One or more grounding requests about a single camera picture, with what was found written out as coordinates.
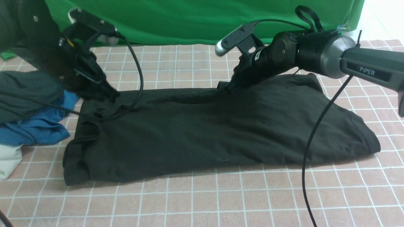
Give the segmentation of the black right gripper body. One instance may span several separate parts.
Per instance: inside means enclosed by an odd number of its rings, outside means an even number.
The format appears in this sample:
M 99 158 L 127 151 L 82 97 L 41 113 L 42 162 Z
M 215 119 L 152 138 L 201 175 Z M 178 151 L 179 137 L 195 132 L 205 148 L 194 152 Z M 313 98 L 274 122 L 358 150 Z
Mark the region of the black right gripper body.
M 219 84 L 228 93 L 247 89 L 294 67 L 299 32 L 280 32 L 272 43 L 239 57 L 230 82 Z

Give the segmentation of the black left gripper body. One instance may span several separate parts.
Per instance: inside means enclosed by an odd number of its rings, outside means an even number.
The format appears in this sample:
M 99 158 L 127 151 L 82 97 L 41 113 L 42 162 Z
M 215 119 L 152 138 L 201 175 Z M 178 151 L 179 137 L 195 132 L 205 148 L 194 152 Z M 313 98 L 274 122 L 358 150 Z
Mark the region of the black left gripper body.
M 106 79 L 95 54 L 81 40 L 61 32 L 41 33 L 41 69 L 85 100 L 115 103 L 120 93 Z

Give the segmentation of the gray left robot arm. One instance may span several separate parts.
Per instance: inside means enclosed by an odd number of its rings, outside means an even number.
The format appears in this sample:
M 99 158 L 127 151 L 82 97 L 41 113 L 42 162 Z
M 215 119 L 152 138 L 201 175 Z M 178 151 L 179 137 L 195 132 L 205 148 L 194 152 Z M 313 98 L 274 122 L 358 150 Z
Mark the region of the gray left robot arm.
M 43 0 L 1 1 L 1 51 L 22 44 L 64 89 L 85 100 L 112 102 L 120 96 L 106 79 L 91 46 L 116 44 L 121 33 L 111 23 L 82 10 L 68 13 L 71 25 L 61 30 Z

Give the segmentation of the gray right robot arm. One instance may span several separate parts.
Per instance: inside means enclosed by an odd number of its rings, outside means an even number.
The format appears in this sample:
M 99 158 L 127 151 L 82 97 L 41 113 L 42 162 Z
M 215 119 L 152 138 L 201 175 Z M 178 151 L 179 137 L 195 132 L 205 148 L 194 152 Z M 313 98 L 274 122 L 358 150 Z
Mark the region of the gray right robot arm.
M 362 49 L 350 37 L 336 32 L 281 32 L 265 46 L 251 32 L 233 31 L 215 46 L 217 56 L 237 47 L 240 62 L 228 91 L 248 88 L 292 68 L 331 79 L 355 76 L 398 94 L 398 115 L 403 117 L 403 53 Z

